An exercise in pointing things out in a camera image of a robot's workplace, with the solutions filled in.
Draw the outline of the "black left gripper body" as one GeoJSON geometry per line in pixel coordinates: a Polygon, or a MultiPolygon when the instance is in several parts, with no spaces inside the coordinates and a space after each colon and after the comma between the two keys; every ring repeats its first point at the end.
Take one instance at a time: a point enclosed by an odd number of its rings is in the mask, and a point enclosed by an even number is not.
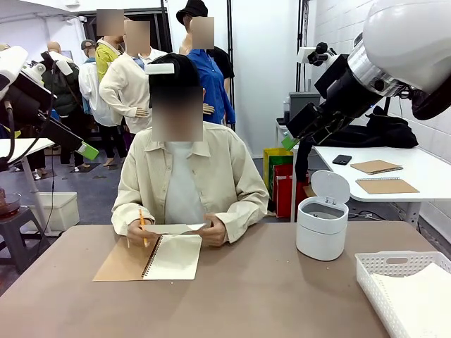
{"type": "Polygon", "coordinates": [[[1,100],[1,122],[8,122],[5,101],[13,109],[15,124],[42,126],[56,102],[56,95],[24,73],[9,85],[1,100]]]}

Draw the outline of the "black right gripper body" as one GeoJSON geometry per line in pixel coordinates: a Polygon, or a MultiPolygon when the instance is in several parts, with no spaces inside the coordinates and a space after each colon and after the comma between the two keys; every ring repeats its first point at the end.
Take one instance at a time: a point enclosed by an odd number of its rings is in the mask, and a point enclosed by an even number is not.
{"type": "Polygon", "coordinates": [[[356,119],[377,104],[382,96],[359,83],[348,66],[348,54],[337,55],[315,83],[325,101],[318,110],[324,116],[340,115],[356,119]]]}

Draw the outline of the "person's right hand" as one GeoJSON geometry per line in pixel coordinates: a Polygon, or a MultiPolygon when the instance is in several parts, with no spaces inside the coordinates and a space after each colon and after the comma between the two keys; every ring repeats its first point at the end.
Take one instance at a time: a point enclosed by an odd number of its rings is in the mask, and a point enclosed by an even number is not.
{"type": "Polygon", "coordinates": [[[138,246],[148,247],[153,241],[158,239],[158,235],[153,232],[148,232],[145,230],[145,225],[152,224],[149,219],[144,219],[144,224],[141,224],[139,219],[132,221],[128,225],[127,238],[130,243],[136,244],[138,246]]]}

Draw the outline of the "person's left hand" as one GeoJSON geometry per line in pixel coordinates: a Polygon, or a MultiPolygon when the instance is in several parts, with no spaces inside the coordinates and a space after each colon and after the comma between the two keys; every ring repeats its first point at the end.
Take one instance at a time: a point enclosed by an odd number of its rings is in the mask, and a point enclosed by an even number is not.
{"type": "Polygon", "coordinates": [[[197,230],[197,234],[207,246],[220,247],[228,240],[224,223],[213,213],[205,215],[206,226],[197,230]]]}

